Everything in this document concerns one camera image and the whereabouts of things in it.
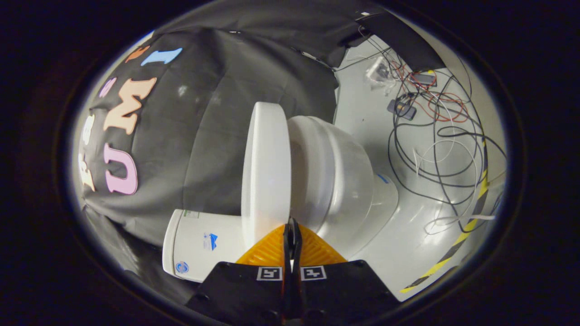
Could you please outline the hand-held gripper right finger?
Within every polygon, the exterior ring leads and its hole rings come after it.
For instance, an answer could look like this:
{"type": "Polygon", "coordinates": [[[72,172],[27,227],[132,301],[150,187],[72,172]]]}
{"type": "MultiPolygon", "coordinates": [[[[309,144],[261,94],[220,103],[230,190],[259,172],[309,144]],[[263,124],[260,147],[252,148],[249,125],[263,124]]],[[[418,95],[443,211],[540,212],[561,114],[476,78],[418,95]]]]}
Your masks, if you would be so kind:
{"type": "Polygon", "coordinates": [[[400,302],[364,260],[349,261],[290,219],[290,318],[300,326],[352,326],[400,302]]]}

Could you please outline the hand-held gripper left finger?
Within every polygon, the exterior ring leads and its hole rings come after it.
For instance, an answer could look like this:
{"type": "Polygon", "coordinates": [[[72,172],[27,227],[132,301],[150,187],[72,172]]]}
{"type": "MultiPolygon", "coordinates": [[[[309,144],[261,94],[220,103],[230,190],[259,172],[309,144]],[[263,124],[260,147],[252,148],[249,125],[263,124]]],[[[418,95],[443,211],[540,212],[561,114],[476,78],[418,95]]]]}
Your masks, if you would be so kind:
{"type": "Polygon", "coordinates": [[[219,262],[186,307],[229,326],[284,326],[294,318],[294,219],[236,262],[219,262]]]}

